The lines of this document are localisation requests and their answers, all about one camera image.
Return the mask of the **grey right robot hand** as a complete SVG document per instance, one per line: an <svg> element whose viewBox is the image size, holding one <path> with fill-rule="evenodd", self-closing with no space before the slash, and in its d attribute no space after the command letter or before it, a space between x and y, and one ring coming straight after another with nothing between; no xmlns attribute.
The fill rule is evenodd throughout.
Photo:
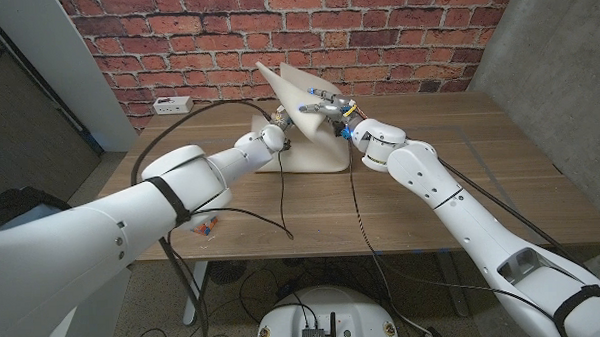
<svg viewBox="0 0 600 337"><path fill-rule="evenodd" d="M350 123L365 118L356 101L349 96L316 88L309 88L307 92L319 96L323 100L316 104L301 105L299 111L303 113L320 113L326 116L333 125L335 135L349 140L355 128Z"/></svg>

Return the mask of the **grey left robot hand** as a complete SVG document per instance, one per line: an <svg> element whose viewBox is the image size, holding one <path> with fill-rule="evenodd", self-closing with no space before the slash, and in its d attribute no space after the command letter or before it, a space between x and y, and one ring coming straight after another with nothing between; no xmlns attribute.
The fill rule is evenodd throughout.
<svg viewBox="0 0 600 337"><path fill-rule="evenodd" d="M286 131L293 125L293 121L291 120L286 109L280 105L275 112L270 116L269 122L281 128L283 131Z"/></svg>

